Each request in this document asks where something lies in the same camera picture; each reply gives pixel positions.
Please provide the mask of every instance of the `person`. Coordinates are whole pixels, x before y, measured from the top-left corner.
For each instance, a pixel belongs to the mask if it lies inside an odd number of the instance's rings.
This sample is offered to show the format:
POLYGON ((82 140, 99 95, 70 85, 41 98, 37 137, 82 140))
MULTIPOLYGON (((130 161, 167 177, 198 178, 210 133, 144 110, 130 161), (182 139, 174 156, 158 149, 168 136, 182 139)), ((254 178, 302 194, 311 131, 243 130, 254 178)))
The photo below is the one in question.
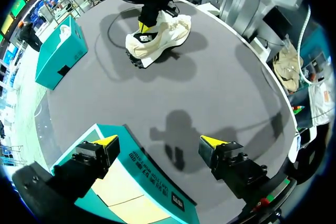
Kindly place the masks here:
POLYGON ((304 108, 295 115, 299 128, 327 124, 334 118, 335 90, 333 74, 318 85, 310 85, 289 97, 292 106, 304 108))
POLYGON ((20 21, 18 27, 21 30, 19 34, 20 39, 25 40, 31 48, 37 52, 40 52, 42 42, 36 36, 35 31, 33 30, 33 23, 20 21))

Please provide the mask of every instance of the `teal box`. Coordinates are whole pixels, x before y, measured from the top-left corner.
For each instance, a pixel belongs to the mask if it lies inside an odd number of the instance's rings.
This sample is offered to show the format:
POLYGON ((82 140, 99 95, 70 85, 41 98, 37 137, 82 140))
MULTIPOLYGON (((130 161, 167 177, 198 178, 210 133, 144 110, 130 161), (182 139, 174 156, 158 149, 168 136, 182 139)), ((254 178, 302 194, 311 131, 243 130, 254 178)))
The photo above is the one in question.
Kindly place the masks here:
POLYGON ((53 90, 76 62, 88 52, 80 26, 69 16, 42 44, 37 61, 35 81, 53 90), (60 27, 67 25, 71 35, 60 43, 60 27))

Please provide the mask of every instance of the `black cable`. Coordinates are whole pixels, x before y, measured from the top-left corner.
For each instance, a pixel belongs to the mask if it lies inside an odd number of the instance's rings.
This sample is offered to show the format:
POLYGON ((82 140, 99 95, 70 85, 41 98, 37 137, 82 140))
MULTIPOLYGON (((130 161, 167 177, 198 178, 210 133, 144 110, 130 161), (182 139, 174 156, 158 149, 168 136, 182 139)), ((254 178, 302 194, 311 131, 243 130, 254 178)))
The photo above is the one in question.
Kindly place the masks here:
POLYGON ((257 36, 257 38, 258 39, 263 39, 264 41, 266 41, 267 43, 270 43, 270 44, 273 44, 273 45, 276 45, 276 46, 284 46, 284 45, 280 45, 280 44, 277 44, 277 43, 274 43, 274 42, 270 42, 270 41, 268 41, 267 39, 264 39, 264 38, 262 38, 262 37, 259 37, 259 36, 257 36))

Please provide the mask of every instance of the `gray tabletop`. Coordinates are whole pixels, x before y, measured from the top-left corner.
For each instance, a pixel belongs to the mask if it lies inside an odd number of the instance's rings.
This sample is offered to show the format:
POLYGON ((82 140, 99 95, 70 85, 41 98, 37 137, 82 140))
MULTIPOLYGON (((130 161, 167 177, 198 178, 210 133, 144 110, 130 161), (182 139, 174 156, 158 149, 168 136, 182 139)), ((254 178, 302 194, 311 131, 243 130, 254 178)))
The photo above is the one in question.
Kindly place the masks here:
POLYGON ((64 152, 94 123, 127 124, 170 178, 197 202, 201 223, 225 223, 244 206, 198 155, 200 135, 237 141, 273 176, 295 134, 288 104, 269 72, 226 27, 192 5, 192 30, 147 69, 125 54, 140 9, 106 0, 78 19, 89 52, 49 92, 64 152))

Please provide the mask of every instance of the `black shoe sole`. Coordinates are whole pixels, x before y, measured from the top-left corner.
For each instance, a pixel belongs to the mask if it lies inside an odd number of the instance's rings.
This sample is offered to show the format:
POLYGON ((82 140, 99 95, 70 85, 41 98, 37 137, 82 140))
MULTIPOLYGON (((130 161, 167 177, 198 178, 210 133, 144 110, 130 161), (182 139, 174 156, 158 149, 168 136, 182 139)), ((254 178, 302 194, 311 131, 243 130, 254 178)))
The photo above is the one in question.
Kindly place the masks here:
MULTIPOLYGON (((180 47, 180 46, 182 46, 184 43, 182 43, 181 45, 179 45, 179 46, 173 46, 173 47, 168 47, 168 48, 166 48, 164 51, 166 51, 166 50, 172 50, 172 49, 174 49, 174 48, 176 48, 176 47, 180 47)), ((142 64, 142 62, 141 62, 141 60, 139 60, 139 59, 137 59, 136 57, 134 57, 133 55, 131 55, 131 53, 126 49, 126 54, 127 54, 127 56, 128 56, 128 58, 131 60, 131 62, 132 62, 132 64, 133 65, 135 65, 137 68, 140 68, 140 69, 145 69, 144 68, 144 66, 143 66, 143 64, 142 64)))

